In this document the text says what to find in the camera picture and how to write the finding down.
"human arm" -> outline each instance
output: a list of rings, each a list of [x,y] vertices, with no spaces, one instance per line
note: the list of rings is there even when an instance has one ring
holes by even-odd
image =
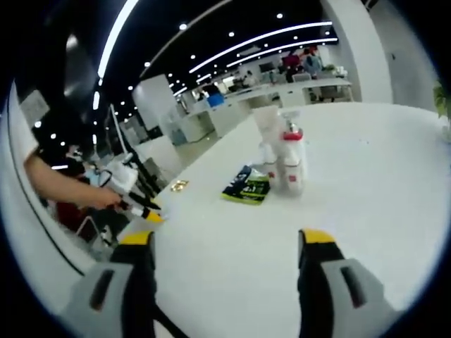
[[[51,169],[36,154],[24,162],[25,171],[36,192],[45,199],[103,209],[116,206],[121,197],[107,188],[92,187]]]

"floor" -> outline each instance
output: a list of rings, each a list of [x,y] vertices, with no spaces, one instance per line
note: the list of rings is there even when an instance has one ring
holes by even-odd
[[[177,146],[175,150],[177,151],[182,165],[187,168],[193,164],[200,156],[202,156],[205,151],[209,150],[217,141],[219,140],[215,132],[212,132],[205,136],[198,142],[182,144]]]

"human hand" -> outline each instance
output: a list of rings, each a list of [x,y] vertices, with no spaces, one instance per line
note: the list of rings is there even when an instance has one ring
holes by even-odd
[[[96,188],[96,193],[94,194],[91,206],[97,210],[106,209],[109,206],[118,208],[119,203],[122,201],[121,196],[115,193],[109,188]]]

